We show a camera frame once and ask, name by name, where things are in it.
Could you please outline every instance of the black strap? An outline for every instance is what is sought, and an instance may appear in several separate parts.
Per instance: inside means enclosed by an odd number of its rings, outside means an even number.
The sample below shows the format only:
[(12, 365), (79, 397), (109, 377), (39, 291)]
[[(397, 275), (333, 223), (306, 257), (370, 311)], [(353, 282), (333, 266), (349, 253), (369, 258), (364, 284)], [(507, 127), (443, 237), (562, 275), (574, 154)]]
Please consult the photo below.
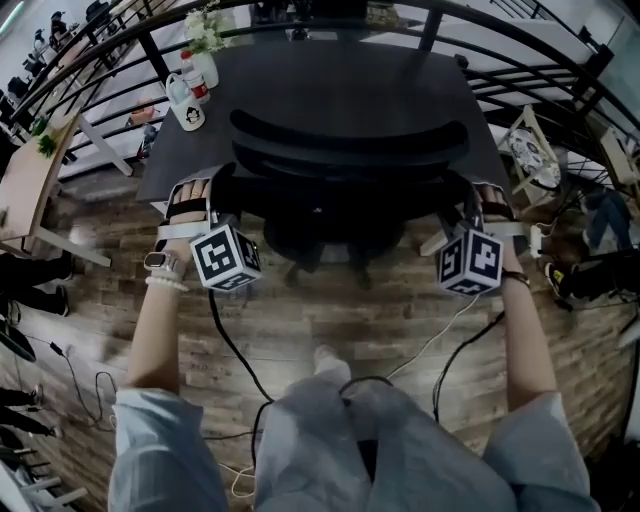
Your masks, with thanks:
[(207, 211), (207, 200), (204, 197), (199, 197), (197, 199), (189, 199), (188, 201), (182, 201), (180, 203), (170, 204), (167, 208), (167, 219), (171, 219), (176, 215), (181, 215), (183, 213), (190, 212), (202, 212), (206, 213)]
[(482, 214), (499, 215), (512, 222), (516, 220), (509, 205), (502, 203), (482, 203)]

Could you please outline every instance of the floor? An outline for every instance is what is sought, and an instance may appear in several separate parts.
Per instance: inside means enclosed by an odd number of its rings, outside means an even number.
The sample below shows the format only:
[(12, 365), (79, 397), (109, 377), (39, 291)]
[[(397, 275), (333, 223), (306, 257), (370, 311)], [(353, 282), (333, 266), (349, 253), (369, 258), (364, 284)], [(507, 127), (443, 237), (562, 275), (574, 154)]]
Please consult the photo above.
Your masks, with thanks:
[[(64, 185), (64, 197), (49, 216), (57, 232), (98, 248), (113, 267), (79, 262), (69, 283), (72, 314), (60, 318), (22, 308), (20, 330), (32, 338), (38, 361), (16, 361), (0, 349), (0, 384), (29, 389), (42, 383), (46, 410), (32, 416), (64, 431), (62, 439), (36, 437), (25, 442), (52, 463), (65, 488), (85, 486), (80, 505), (106, 510), (114, 434), (109, 416), (114, 396), (100, 377), (105, 400), (99, 428), (79, 405), (69, 368), (41, 341), (55, 342), (68, 354), (87, 407), (97, 414), (95, 374), (108, 371), (123, 383), (130, 340), (145, 292), (142, 260), (155, 240), (161, 217), (136, 204), (138, 177), (117, 171), (77, 178)], [(362, 291), (342, 267), (326, 266), (301, 275), (298, 286), (285, 285), (290, 264), (265, 245), (261, 221), (243, 219), (242, 229), (257, 242), (265, 278), (251, 289), (220, 298), (224, 325), (250, 360), (266, 389), (275, 395), (312, 372), (311, 354), (320, 343), (335, 347), (356, 376), (386, 375), (442, 329), (466, 300), (439, 292), (434, 261), (420, 258), (417, 246), (437, 229), (429, 217), (408, 225), (399, 247), (371, 266), (373, 289)], [(553, 355), (571, 428), (588, 455), (616, 431), (627, 406), (632, 349), (617, 349), (617, 333), (633, 316), (631, 306), (577, 312), (558, 309), (534, 262), (526, 263)], [(252, 428), (261, 397), (238, 360), (218, 336), (205, 293), (191, 271), (193, 292), (182, 298), (180, 367), (182, 393), (204, 407), (206, 436), (240, 434)], [(446, 360), (463, 340), (484, 327), (502, 309), (501, 299), (483, 298), (463, 314), (442, 338), (394, 384), (431, 410), (431, 390)], [(498, 327), (466, 349), (452, 366), (441, 399), (443, 425), (480, 453), (487, 436), (506, 412), (503, 329)], [(250, 466), (249, 439), (210, 442), (219, 462)], [(222, 470), (230, 487), (234, 475)], [(251, 491), (251, 480), (238, 487)], [(248, 510), (250, 500), (230, 496), (232, 510)]]

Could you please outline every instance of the forearm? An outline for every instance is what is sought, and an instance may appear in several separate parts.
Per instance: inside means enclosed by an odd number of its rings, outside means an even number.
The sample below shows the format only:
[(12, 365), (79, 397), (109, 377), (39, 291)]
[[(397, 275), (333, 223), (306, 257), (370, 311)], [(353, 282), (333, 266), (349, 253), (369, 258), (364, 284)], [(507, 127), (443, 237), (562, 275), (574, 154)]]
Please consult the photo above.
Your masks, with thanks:
[[(522, 272), (513, 246), (505, 244), (504, 266)], [(531, 291), (514, 279), (502, 282), (506, 320), (507, 402), (513, 411), (542, 393), (556, 390), (546, 336)]]
[(178, 300), (180, 291), (151, 284), (142, 304), (129, 357), (127, 382), (178, 394)]

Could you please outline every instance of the watch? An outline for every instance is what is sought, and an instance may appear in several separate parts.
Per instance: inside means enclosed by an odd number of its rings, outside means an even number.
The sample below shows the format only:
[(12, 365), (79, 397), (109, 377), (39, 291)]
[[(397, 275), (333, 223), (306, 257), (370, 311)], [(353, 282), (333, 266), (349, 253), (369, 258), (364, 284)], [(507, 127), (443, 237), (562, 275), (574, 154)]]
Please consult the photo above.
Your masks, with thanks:
[(187, 272), (185, 263), (170, 252), (150, 252), (144, 259), (144, 268), (149, 271), (162, 270), (173, 274), (180, 280)]

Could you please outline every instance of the flower vase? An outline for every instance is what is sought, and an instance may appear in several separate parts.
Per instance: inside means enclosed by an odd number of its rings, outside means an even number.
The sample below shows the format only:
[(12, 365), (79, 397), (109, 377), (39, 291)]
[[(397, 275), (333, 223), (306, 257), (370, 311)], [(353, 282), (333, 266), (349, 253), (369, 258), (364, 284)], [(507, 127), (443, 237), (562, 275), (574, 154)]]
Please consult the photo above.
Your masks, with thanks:
[(218, 78), (218, 68), (216, 68), (213, 55), (209, 52), (194, 53), (193, 64), (195, 65), (196, 70), (202, 73), (202, 77), (204, 78), (204, 82), (207, 84), (207, 88), (213, 89), (218, 85), (220, 79)]

